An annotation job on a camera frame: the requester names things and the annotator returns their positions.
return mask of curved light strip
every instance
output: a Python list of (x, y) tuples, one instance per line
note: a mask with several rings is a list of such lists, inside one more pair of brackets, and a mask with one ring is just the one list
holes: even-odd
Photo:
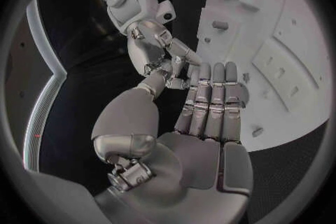
[(57, 93), (67, 78), (67, 72), (46, 36), (40, 17), (38, 0), (32, 0), (26, 11), (34, 42), (44, 61), (53, 72), (34, 105), (25, 133), (24, 166), (26, 169), (39, 171), (39, 153), (45, 122)]

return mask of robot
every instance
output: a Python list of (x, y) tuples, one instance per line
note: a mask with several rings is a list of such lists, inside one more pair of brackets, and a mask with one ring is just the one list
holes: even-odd
[[(98, 204), (117, 223), (205, 223), (205, 211), (213, 223), (237, 221), (251, 195), (253, 172), (240, 142), (246, 100), (235, 63), (217, 63), (211, 72), (172, 37), (164, 26), (176, 17), (170, 1), (104, 1), (144, 80), (112, 100), (92, 131), (97, 156), (113, 166), (111, 187)], [(179, 78), (185, 63), (192, 66), (187, 81)], [(165, 87), (189, 91), (174, 130), (157, 138), (153, 100)]]

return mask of white robot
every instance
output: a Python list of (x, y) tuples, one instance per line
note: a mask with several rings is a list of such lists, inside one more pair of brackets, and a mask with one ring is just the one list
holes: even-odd
[[(209, 64), (163, 25), (176, 17), (170, 1), (104, 1), (145, 79), (112, 100), (94, 126), (95, 151), (113, 165), (112, 186), (98, 203), (118, 223), (205, 223), (203, 211), (212, 223), (237, 221), (251, 195), (253, 172), (240, 143), (246, 100), (235, 64), (217, 63), (211, 79)], [(194, 68), (184, 81), (178, 76), (186, 62)], [(153, 100), (165, 87), (189, 92), (174, 130), (157, 138)]]

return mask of humanoid robot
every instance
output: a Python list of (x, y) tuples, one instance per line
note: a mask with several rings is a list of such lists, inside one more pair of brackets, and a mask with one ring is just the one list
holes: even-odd
[[(251, 195), (253, 172), (240, 143), (246, 100), (235, 63), (217, 63), (211, 72), (172, 37), (163, 25), (176, 17), (170, 1), (104, 1), (145, 78), (112, 100), (94, 126), (95, 151), (113, 166), (112, 186), (98, 204), (117, 223), (205, 223), (208, 214), (212, 223), (237, 221)], [(187, 81), (179, 78), (185, 63), (192, 67)], [(153, 100), (165, 87), (189, 92), (174, 130), (157, 138)]]

